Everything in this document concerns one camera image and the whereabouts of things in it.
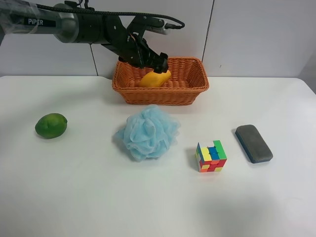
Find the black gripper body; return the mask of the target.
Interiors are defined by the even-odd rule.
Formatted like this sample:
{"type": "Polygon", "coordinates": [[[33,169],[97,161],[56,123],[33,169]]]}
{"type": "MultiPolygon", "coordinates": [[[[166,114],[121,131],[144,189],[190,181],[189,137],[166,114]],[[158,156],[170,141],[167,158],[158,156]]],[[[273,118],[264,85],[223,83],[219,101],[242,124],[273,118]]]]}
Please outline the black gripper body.
{"type": "Polygon", "coordinates": [[[151,50],[143,35],[146,26],[132,21],[127,28],[119,16],[103,16],[103,38],[101,45],[119,56],[120,61],[138,68],[151,66],[151,50]]]}

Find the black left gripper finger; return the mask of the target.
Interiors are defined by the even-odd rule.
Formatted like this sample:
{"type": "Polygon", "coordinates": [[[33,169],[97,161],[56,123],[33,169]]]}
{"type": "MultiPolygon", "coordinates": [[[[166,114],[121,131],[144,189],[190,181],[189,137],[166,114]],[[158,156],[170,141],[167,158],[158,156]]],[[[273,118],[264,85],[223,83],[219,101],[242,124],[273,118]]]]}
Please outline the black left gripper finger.
{"type": "Polygon", "coordinates": [[[168,70],[168,62],[167,59],[162,60],[154,60],[150,65],[148,65],[148,68],[151,68],[154,70],[154,73],[166,73],[168,70]]]}

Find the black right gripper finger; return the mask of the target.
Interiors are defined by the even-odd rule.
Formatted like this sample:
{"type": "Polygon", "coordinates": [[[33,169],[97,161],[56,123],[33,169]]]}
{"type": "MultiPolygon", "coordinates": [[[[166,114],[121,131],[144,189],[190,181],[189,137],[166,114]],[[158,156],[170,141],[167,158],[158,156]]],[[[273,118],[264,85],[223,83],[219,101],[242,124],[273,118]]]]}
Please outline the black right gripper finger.
{"type": "Polygon", "coordinates": [[[149,62],[164,62],[168,60],[168,55],[166,53],[161,52],[157,54],[152,49],[149,49],[148,61],[149,62]]]}

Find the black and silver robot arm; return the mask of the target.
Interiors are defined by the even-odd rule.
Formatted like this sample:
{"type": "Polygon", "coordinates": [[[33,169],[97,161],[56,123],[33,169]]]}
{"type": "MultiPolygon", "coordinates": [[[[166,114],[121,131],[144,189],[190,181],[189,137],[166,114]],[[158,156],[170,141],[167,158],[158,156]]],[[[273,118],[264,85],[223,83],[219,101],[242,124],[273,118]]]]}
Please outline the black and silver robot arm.
{"type": "Polygon", "coordinates": [[[145,31],[163,34],[164,20],[135,16],[125,27],[119,16],[87,11],[66,1],[51,10],[41,9],[24,0],[0,2],[0,32],[8,34],[54,35],[63,43],[100,44],[137,68],[152,68],[156,73],[168,70],[168,56],[157,54],[143,38],[145,31]]]}

